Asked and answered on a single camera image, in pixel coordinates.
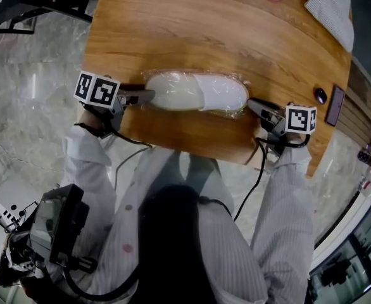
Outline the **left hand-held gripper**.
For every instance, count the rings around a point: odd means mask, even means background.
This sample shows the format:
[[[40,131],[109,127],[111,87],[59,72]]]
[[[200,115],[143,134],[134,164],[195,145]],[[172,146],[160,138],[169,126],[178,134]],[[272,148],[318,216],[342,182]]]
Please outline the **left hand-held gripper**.
[[[126,105],[144,105],[152,102],[155,91],[145,89],[144,84],[121,84],[117,80],[91,72],[81,71],[73,97],[83,108],[102,123],[97,137],[105,139],[120,130],[125,106],[118,97],[119,90],[129,91]]]

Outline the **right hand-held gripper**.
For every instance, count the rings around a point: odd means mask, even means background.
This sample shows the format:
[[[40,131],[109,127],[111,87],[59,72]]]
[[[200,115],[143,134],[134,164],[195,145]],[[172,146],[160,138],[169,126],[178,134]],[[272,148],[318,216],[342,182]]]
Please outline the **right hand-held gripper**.
[[[249,98],[247,106],[261,119],[268,132],[266,144],[272,153],[280,156],[286,147],[303,148],[316,129],[317,108],[287,105],[285,108],[259,98]],[[300,143],[287,141],[287,134],[305,135]]]

